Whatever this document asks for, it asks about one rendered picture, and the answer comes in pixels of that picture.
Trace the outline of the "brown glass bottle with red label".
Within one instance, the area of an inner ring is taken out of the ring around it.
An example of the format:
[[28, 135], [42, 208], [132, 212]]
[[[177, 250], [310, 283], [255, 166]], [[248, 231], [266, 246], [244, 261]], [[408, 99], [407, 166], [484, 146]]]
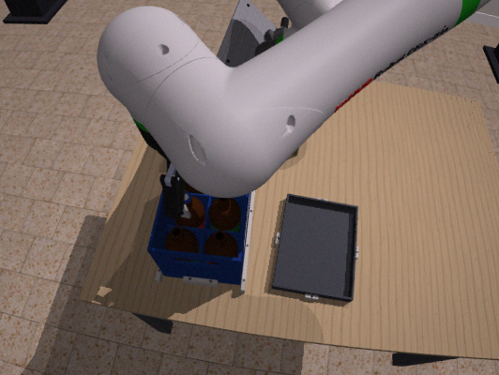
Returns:
[[180, 219], [175, 219], [176, 225], [203, 229], [205, 221], [205, 211], [203, 203], [198, 198], [191, 196], [191, 194], [186, 191], [185, 205], [189, 209], [191, 216], [190, 218], [181, 217]]

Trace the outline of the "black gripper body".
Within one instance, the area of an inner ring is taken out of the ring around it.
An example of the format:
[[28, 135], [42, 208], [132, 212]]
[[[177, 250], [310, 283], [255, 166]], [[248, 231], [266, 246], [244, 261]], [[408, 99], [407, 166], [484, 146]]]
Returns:
[[[159, 151], [158, 151], [158, 152], [159, 152]], [[168, 166], [168, 168], [169, 168], [169, 167], [170, 167], [170, 164], [171, 164], [172, 162], [171, 162], [171, 161], [167, 158], [167, 156], [165, 156], [165, 154], [164, 154], [164, 153], [161, 153], [161, 152], [159, 152], [159, 153], [160, 153], [160, 154], [161, 154], [164, 158], [166, 158], [166, 159], [167, 159], [167, 166]]]

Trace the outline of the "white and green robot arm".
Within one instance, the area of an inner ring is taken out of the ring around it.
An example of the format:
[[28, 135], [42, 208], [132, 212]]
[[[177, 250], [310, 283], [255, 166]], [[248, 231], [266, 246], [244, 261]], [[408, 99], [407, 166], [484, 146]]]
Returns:
[[124, 11], [99, 40], [106, 88], [203, 194], [261, 187], [347, 101], [491, 0], [277, 1], [289, 19], [238, 67], [162, 7]]

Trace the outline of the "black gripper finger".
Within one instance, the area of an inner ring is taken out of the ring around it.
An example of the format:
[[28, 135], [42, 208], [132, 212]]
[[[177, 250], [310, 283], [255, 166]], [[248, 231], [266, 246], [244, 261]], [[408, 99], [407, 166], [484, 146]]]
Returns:
[[159, 181], [162, 185], [165, 217], [176, 219], [180, 219], [181, 217], [190, 218], [191, 214], [184, 204], [186, 181], [179, 175], [172, 163], [169, 168], [167, 166], [167, 174], [162, 174]]

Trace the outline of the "blue plastic bottle crate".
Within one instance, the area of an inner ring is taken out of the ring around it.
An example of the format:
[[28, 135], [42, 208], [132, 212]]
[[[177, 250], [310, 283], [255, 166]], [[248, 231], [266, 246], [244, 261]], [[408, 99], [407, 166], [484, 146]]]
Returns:
[[[236, 240], [239, 253], [238, 258], [208, 255], [204, 253], [205, 241], [211, 234], [217, 231], [217, 230], [211, 230], [210, 220], [209, 220], [209, 207], [211, 203], [214, 200], [216, 200], [218, 197], [213, 197], [206, 194], [197, 194], [197, 193], [190, 193], [190, 194], [191, 196], [198, 198], [204, 205], [204, 211], [206, 215], [204, 228], [201, 229], [201, 228], [192, 228], [184, 226], [179, 226], [179, 227], [188, 229], [197, 236], [200, 245], [201, 254], [165, 249], [164, 244], [167, 234], [170, 232], [171, 228], [176, 225], [176, 223], [174, 221], [174, 218], [165, 217], [162, 191], [147, 248], [148, 253], [151, 255], [151, 257], [153, 258], [153, 260], [155, 261], [155, 263], [157, 264], [160, 271], [165, 277], [183, 278], [183, 276], [185, 276], [193, 278], [208, 278], [208, 279], [216, 279], [219, 281], [219, 283], [241, 285], [248, 217], [250, 209], [250, 193], [243, 196], [232, 198], [235, 201], [237, 201], [241, 210], [240, 232], [224, 231], [225, 233], [229, 233], [230, 235], [232, 235]], [[198, 262], [179, 261], [175, 260], [174, 258], [192, 260]], [[218, 263], [218, 264], [211, 264], [211, 263]]]

